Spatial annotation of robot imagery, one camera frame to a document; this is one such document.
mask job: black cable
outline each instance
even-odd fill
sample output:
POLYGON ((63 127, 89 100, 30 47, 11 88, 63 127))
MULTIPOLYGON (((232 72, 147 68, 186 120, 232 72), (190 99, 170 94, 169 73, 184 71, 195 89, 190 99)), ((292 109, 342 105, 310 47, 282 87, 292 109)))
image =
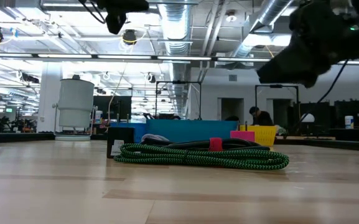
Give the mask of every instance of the black cable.
POLYGON ((83 6, 84 8, 98 21, 100 22, 101 24, 105 24, 106 21, 105 21, 105 18, 103 18, 102 14, 100 13, 99 9, 95 6, 95 3, 91 2, 93 8, 95 9, 95 11, 99 14, 99 16, 102 18, 102 20, 100 20, 99 18, 97 18, 94 13, 88 8, 88 6, 85 5, 86 3, 86 0, 78 0, 83 6))
POLYGON ((295 129, 297 128, 297 129, 296 129, 296 133, 298 133, 298 130, 299 130, 300 126, 301 126, 301 122, 305 119, 305 117, 306 117, 308 114, 310 114, 311 112, 313 112, 313 111, 316 109, 317 105, 318 105, 320 102, 322 102, 322 100, 324 100, 324 98, 333 90, 334 85, 336 84, 338 78, 340 78, 340 75, 342 74, 343 69, 344 69, 345 66, 347 65, 348 61, 349 61, 349 59, 347 59, 347 60, 344 62, 344 64, 342 65, 340 71, 338 72, 337 76, 335 77, 335 79, 334 79, 333 83, 331 84, 329 90, 327 90, 327 92, 320 98, 320 100, 318 100, 318 101, 315 103, 315 105, 314 105, 314 107, 312 107, 312 109, 310 109, 307 113, 305 113, 305 114, 302 116, 302 118, 298 121, 298 123, 297 123, 296 125, 294 125, 294 127, 292 128, 292 130, 295 130, 295 129))

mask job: silver duct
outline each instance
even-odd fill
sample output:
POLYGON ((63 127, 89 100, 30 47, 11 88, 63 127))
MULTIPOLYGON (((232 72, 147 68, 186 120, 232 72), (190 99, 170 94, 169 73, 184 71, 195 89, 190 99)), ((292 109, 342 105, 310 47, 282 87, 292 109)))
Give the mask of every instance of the silver duct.
MULTIPOLYGON (((185 4, 158 5, 162 17, 162 33, 165 39, 188 40, 190 36, 191 6, 185 4)), ((168 55, 188 55, 189 43, 166 42, 168 55)), ((184 63, 170 64, 171 80, 187 81, 190 78, 190 65, 184 63)), ((181 86, 174 85, 173 92, 178 113, 184 113, 185 99, 181 86)))
MULTIPOLYGON (((265 0, 261 10, 257 12, 257 18, 253 22, 250 21, 250 18, 247 18, 245 22, 246 35, 262 27, 273 25, 292 2, 293 0, 265 0)), ((254 46, 246 45, 246 38, 232 53, 231 57, 247 57, 254 46)))

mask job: computer monitor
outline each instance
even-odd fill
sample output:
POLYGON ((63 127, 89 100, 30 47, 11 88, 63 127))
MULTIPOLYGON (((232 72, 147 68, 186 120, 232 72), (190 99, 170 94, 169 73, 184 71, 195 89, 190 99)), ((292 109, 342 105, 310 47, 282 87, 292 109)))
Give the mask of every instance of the computer monitor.
MULTIPOLYGON (((98 110, 103 112, 103 119, 108 118, 108 108, 111 97, 112 96, 93 97, 93 104, 98 107, 98 110)), ((129 115, 128 119, 131 119, 131 104, 132 96, 115 96, 110 104, 110 119, 117 119, 117 114, 119 114, 120 120, 127 119, 127 114, 129 115)))

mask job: ceiling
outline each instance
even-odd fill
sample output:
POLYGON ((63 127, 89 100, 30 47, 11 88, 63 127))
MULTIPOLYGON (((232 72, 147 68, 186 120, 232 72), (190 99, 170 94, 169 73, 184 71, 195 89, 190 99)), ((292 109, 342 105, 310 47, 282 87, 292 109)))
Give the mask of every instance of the ceiling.
MULTIPOLYGON (((18 5, 18 7, 0 7, 0 27, 4 40, 0 43, 0 52, 9 53, 44 53, 44 54, 127 54, 127 55, 166 55, 166 39, 161 27, 160 15, 155 4, 151 4, 148 13, 129 13, 127 23, 118 35, 110 34, 106 25, 100 24, 82 7, 51 7, 56 2, 61 4, 78 4, 76 0, 43 0, 42 9, 36 8, 39 1, 23 1, 32 4, 18 5), (135 45, 123 43, 122 34, 127 29, 135 30, 137 42, 135 45)), ((254 1, 227 1, 226 11, 216 14, 219 18, 221 13, 233 10, 236 16, 235 21, 227 21, 228 16, 223 16, 223 22, 217 35, 212 54, 228 55, 234 51, 244 39, 243 26, 248 15, 258 12, 262 0, 254 1)), ((213 9, 213 0, 187 1, 192 7, 192 20, 190 31, 190 53, 189 55, 199 56, 201 54, 206 33, 208 32, 208 22, 213 19, 210 14, 213 9)), ((281 18, 276 22, 277 27, 282 27, 280 33, 288 33, 288 15, 295 9, 295 3, 288 7, 281 18)), ((280 52, 286 44, 268 43, 263 48, 253 48, 251 55, 259 58, 271 58, 280 52)), ((35 60, 4 60, 0 58, 0 97, 22 99, 22 104, 26 102, 34 103, 39 99, 39 84, 32 84, 31 88, 26 88, 28 83, 21 81, 21 73, 26 73, 39 79, 42 82, 42 61, 35 60)), ((63 77, 70 78, 72 75, 80 75, 82 79, 93 82, 96 86, 105 90, 107 95, 112 94, 119 85, 118 95, 132 94, 137 102, 134 106, 139 112, 154 112, 154 94, 156 85, 149 83, 147 75, 151 74, 156 80, 171 81, 170 63, 127 63, 127 62, 75 62, 68 61, 63 63, 63 77)), ((198 68, 194 67, 191 71, 191 78, 196 79, 198 68)), ((238 76, 238 83, 257 82, 254 70, 248 76, 238 76)), ((242 74, 245 70, 235 70, 233 73, 242 74)), ((206 75, 205 83, 232 83, 228 82, 226 76, 229 75, 225 69, 210 69, 206 75)), ((176 93, 171 91, 171 84, 165 86, 167 91, 163 91, 162 98, 166 102, 159 101, 158 110, 161 113, 185 114, 185 111, 175 106, 178 101, 182 105, 186 102, 187 87, 180 87, 180 98, 175 97, 176 93)), ((9 104, 7 100, 0 100, 2 104, 9 104)))

